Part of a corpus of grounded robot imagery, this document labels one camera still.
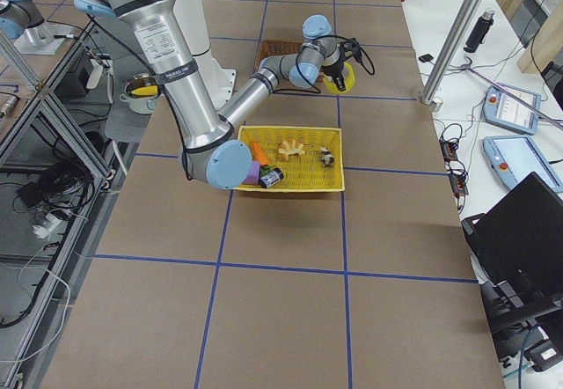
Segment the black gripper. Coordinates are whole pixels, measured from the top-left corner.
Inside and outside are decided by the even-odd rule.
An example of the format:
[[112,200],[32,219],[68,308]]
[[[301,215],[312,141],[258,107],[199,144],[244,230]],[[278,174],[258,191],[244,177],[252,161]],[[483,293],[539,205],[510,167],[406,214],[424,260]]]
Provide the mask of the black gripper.
[[338,92],[344,92],[346,90],[344,69],[343,63],[335,63],[323,67],[325,78],[335,83]]

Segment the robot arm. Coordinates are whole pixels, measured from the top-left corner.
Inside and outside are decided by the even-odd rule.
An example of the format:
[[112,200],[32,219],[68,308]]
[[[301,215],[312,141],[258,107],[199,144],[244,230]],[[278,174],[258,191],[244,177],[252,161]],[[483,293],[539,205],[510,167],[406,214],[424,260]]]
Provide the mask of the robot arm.
[[45,19],[33,0],[1,0],[1,30],[10,40],[25,35],[33,46],[52,40]]
[[342,44],[323,15],[303,22],[304,41],[292,55],[269,56],[247,83],[215,108],[189,43],[208,41],[201,0],[74,0],[88,14],[117,18],[134,32],[156,82],[163,86],[183,132],[181,163],[186,176],[219,189],[243,183],[252,166],[249,148],[236,128],[282,80],[307,89],[319,74],[334,92],[352,88]]

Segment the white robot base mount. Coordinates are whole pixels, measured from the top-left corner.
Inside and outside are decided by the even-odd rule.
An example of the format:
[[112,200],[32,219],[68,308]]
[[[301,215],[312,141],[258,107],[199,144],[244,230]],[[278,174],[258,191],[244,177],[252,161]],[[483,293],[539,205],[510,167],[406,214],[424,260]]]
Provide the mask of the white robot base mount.
[[225,69],[211,57],[208,68],[208,92],[215,110],[223,107],[231,98],[237,79],[235,69]]

